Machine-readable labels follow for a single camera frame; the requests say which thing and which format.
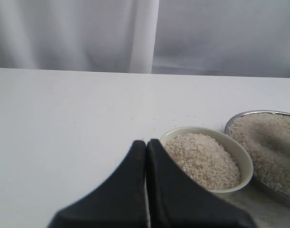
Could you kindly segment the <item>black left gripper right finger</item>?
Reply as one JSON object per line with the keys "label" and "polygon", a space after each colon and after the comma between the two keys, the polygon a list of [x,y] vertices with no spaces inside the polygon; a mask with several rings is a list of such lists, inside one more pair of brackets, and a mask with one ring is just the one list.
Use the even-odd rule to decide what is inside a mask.
{"label": "black left gripper right finger", "polygon": [[153,228],[255,228],[246,211],[202,188],[170,158],[158,139],[146,149],[146,188]]}

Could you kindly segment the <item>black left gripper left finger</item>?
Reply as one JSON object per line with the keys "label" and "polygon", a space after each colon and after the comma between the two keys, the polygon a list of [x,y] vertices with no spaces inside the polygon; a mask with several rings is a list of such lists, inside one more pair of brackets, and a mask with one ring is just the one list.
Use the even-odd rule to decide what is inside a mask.
{"label": "black left gripper left finger", "polygon": [[116,170],[94,191],[58,211],[50,228],[146,228],[146,143],[134,141]]}

